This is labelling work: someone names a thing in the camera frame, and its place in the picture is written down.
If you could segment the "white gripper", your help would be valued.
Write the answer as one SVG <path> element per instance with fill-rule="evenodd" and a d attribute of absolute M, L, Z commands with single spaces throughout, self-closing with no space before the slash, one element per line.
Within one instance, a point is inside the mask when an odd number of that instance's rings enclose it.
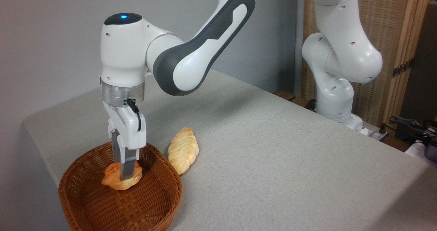
<path fill-rule="evenodd" d="M 113 161 L 121 164 L 121 180 L 133 177 L 140 148 L 146 145 L 146 122 L 141 112 L 129 106 L 115 107 L 103 102 L 109 115 L 108 137 L 111 138 Z"/>

